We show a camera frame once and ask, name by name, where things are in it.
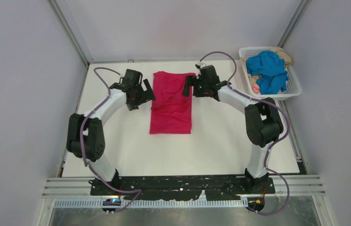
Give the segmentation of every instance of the metal frame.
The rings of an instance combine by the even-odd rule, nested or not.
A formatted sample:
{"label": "metal frame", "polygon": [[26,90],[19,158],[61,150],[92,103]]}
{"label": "metal frame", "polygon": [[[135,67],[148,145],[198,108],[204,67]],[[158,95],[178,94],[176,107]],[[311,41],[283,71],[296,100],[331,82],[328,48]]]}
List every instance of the metal frame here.
{"label": "metal frame", "polygon": [[315,208],[317,210],[319,221],[324,226],[334,225],[331,215],[329,214],[329,209],[328,209],[329,206],[325,199],[326,199],[325,196],[323,197],[313,196],[313,201],[314,201]]}
{"label": "metal frame", "polygon": [[[96,209],[107,208],[104,206],[104,201],[107,198],[58,198],[55,201],[54,208],[83,208]],[[122,200],[118,208],[129,204],[129,200]],[[194,201],[146,201],[136,200],[127,206],[127,209],[157,209],[157,208],[219,208],[219,207],[248,207],[246,197],[241,197],[240,200],[221,200],[207,201],[205,197],[198,198]]]}
{"label": "metal frame", "polygon": [[55,199],[45,199],[38,226],[48,226],[51,221],[52,211],[54,210]]}
{"label": "metal frame", "polygon": [[311,0],[301,0],[299,6],[297,7],[295,13],[290,20],[287,29],[285,30],[284,34],[282,35],[281,39],[278,42],[278,46],[284,48],[286,41],[288,40],[289,36],[291,35],[292,31],[295,29],[297,23],[299,22],[300,18],[303,16],[303,13],[307,9],[308,5],[310,4]]}
{"label": "metal frame", "polygon": [[[80,106],[81,96],[83,94],[84,85],[86,84],[88,69],[89,69],[89,66],[87,65],[86,69],[85,69],[85,72],[84,72],[84,75],[83,75],[83,82],[81,83],[81,86],[80,86],[80,89],[79,89],[79,91],[80,91],[79,92],[79,98],[77,99],[77,104],[76,104],[76,108],[74,109],[74,112],[77,112],[77,110],[79,109],[79,106]],[[57,177],[61,177],[62,176],[62,172],[63,172],[63,169],[64,169],[66,157],[67,157],[67,150],[65,148],[64,149],[64,153],[62,155],[62,161],[61,161],[61,165],[59,167],[59,171],[58,171]]]}
{"label": "metal frame", "polygon": [[[266,196],[286,196],[284,181],[278,176],[270,176],[274,183],[275,194]],[[325,190],[318,175],[285,175],[291,196],[324,196]],[[89,180],[94,178],[48,178],[42,198],[116,198],[116,195],[91,196]],[[244,194],[241,197],[261,197],[260,194]]]}
{"label": "metal frame", "polygon": [[73,20],[73,17],[70,14],[67,4],[63,0],[47,0],[47,2],[51,6],[73,46],[76,48],[81,60],[85,66],[88,66],[89,62],[93,61],[93,59],[75,21]]}

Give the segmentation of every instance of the white platform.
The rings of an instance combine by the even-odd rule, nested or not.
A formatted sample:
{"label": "white platform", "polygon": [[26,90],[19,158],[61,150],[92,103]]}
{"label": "white platform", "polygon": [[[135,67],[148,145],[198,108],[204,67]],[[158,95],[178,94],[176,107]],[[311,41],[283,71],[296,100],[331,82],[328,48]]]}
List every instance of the white platform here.
{"label": "white platform", "polygon": [[[221,80],[233,72],[229,60],[205,61],[215,66]],[[197,72],[196,61],[108,63],[90,65],[78,113],[90,110],[107,93],[105,86],[94,74],[95,67],[109,67],[120,73],[126,69],[142,72],[153,85],[153,73]],[[111,85],[119,81],[115,73],[99,70]],[[231,81],[244,90],[239,70]],[[121,176],[175,176],[243,174],[249,162],[251,143],[246,135],[243,114],[211,98],[192,99],[192,133],[189,135],[150,135],[151,102],[139,110],[128,111],[124,106],[106,123],[104,154]],[[273,147],[269,167],[280,173],[298,173],[295,155],[289,139]],[[90,177],[82,159],[68,153],[63,177]]]}

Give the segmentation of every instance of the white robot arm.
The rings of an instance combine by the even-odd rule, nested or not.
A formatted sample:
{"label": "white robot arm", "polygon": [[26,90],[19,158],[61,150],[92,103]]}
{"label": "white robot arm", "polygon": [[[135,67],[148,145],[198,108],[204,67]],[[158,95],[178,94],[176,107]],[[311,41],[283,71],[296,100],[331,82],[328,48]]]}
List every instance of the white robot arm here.
{"label": "white robot arm", "polygon": [[108,97],[94,106],[93,110],[84,114],[74,113],[69,118],[66,149],[76,157],[82,158],[80,128],[85,117],[92,113],[83,128],[85,154],[92,169],[107,182],[113,180],[117,171],[103,155],[105,150],[103,127],[122,106],[127,105],[129,110],[134,110],[138,109],[139,105],[155,99],[148,80],[145,79],[144,84],[146,91],[142,88],[142,74],[127,69],[125,76],[120,79],[119,83],[110,86],[110,95],[108,93]]}
{"label": "white robot arm", "polygon": [[[252,142],[250,162],[245,169],[244,186],[247,190],[260,187],[267,180],[267,170],[270,157],[269,146],[278,140],[283,132],[283,125],[278,110],[268,104],[253,101],[236,93],[227,81],[220,81],[212,65],[201,67],[198,76],[187,76],[184,96],[189,96],[190,87],[193,87],[195,97],[211,97],[234,107],[245,115],[246,132]],[[271,98],[264,99],[275,104]]]}

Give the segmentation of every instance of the plastic basket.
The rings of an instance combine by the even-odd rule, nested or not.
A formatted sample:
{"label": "plastic basket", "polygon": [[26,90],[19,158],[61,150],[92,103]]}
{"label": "plastic basket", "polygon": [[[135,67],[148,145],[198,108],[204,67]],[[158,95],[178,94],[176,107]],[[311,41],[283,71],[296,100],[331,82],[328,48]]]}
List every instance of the plastic basket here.
{"label": "plastic basket", "polygon": [[244,73],[245,81],[247,83],[247,90],[249,94],[259,98],[271,97],[274,100],[286,100],[289,97],[300,95],[302,93],[302,88],[300,87],[299,80],[297,79],[296,74],[291,65],[287,68],[289,80],[287,81],[286,91],[284,92],[280,91],[278,94],[273,94],[273,95],[261,95],[253,92],[252,86],[250,85],[245,62],[247,59],[249,59],[249,57],[257,56],[260,52],[270,50],[271,48],[282,49],[279,47],[259,46],[259,47],[246,47],[246,48],[241,48],[239,50],[239,57],[241,58],[243,73]]}

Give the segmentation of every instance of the purple cable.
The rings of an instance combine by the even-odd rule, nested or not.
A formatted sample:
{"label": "purple cable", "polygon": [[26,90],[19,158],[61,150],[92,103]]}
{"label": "purple cable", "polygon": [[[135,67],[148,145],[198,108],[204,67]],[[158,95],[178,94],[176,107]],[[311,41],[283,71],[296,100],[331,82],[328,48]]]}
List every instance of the purple cable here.
{"label": "purple cable", "polygon": [[96,72],[98,69],[109,70],[109,71],[111,71],[111,72],[114,72],[114,73],[120,75],[119,72],[117,72],[117,71],[115,71],[115,70],[112,70],[112,69],[109,69],[109,68],[106,68],[106,67],[97,67],[97,68],[94,69],[95,74],[98,76],[98,78],[104,83],[104,85],[105,85],[106,88],[108,89],[108,96],[107,96],[100,104],[98,104],[98,106],[96,106],[96,107],[93,109],[93,111],[91,111],[91,112],[84,118],[83,122],[81,123],[81,128],[80,128],[80,146],[81,146],[81,154],[82,154],[82,156],[83,156],[84,165],[85,165],[86,167],[88,167],[88,168],[91,170],[91,172],[92,172],[93,174],[95,174],[95,176],[97,176],[98,179],[99,179],[100,181],[102,181],[102,183],[104,183],[108,188],[112,189],[113,191],[119,192],[119,193],[125,193],[125,194],[137,193],[137,194],[135,195],[135,197],[134,197],[127,205],[125,205],[124,207],[122,207],[122,208],[120,208],[120,209],[114,211],[114,213],[118,213],[118,212],[123,211],[123,210],[124,210],[126,207],[128,207],[132,202],[134,202],[134,201],[137,199],[137,197],[141,194],[142,190],[141,190],[141,189],[137,189],[137,190],[134,190],[134,191],[122,191],[122,190],[119,190],[119,189],[116,189],[116,188],[110,186],[110,184],[108,184],[99,174],[97,174],[97,173],[94,171],[94,169],[92,169],[92,167],[91,167],[91,166],[88,164],[88,162],[87,162],[87,158],[86,158],[86,149],[85,149],[84,137],[83,137],[84,126],[85,126],[87,120],[90,118],[90,116],[91,116],[92,114],[94,114],[102,105],[104,105],[104,104],[106,103],[106,101],[108,101],[108,99],[109,99],[109,97],[110,97],[110,95],[111,95],[111,90],[110,90],[108,84],[102,79],[102,77],[98,74],[98,72]]}
{"label": "purple cable", "polygon": [[[273,171],[272,169],[270,169],[270,168],[267,167],[267,159],[268,159],[268,156],[270,155],[270,150],[271,150],[271,148],[272,148],[276,143],[278,143],[279,141],[285,139],[285,138],[288,136],[289,131],[290,131],[290,124],[291,124],[290,119],[289,119],[289,117],[287,116],[287,114],[286,114],[280,107],[276,106],[275,104],[273,104],[273,103],[271,103],[271,102],[268,102],[268,101],[265,101],[265,100],[261,100],[261,99],[257,99],[257,98],[250,97],[249,95],[244,94],[244,93],[240,92],[239,90],[232,88],[232,86],[231,86],[231,84],[230,84],[230,80],[234,77],[235,73],[237,72],[237,63],[235,62],[234,58],[232,58],[228,53],[225,53],[225,52],[222,52],[222,51],[210,52],[210,53],[204,55],[204,56],[202,57],[202,59],[200,59],[199,61],[202,62],[202,60],[204,60],[207,56],[209,56],[209,55],[211,55],[211,54],[214,54],[214,53],[224,54],[224,55],[226,55],[227,57],[229,57],[229,58],[232,60],[232,62],[234,63],[234,66],[235,66],[234,72],[232,73],[231,77],[227,80],[227,86],[228,86],[228,88],[230,88],[233,92],[235,92],[235,93],[237,93],[237,94],[243,96],[244,98],[251,99],[251,100],[257,101],[257,102],[261,102],[261,103],[264,103],[264,104],[267,104],[267,105],[270,105],[270,106],[276,108],[279,112],[281,112],[281,114],[284,116],[284,118],[285,118],[285,120],[286,120],[286,123],[287,123],[287,130],[286,130],[284,136],[282,136],[280,139],[274,141],[274,142],[268,147],[267,152],[266,152],[266,154],[265,154],[263,167],[264,167],[266,170],[268,170],[268,171],[274,173],[275,175],[277,175],[278,177],[280,177],[280,178],[285,182],[285,185],[286,185],[286,187],[287,187],[287,199],[286,199],[286,201],[285,201],[285,204],[284,204],[284,205],[281,207],[281,209],[279,209],[278,211],[275,211],[275,212],[272,212],[272,213],[256,212],[257,214],[259,214],[259,215],[264,215],[264,216],[275,215],[275,214],[280,213],[281,211],[283,211],[284,208],[286,207],[287,203],[289,202],[290,190],[289,190],[289,185],[288,185],[288,183],[287,183],[287,180],[286,180],[280,173],[277,173],[277,172],[275,172],[275,171]],[[248,209],[251,210],[251,211],[253,211],[253,212],[255,212],[255,210],[254,210],[253,208],[248,207]]]}

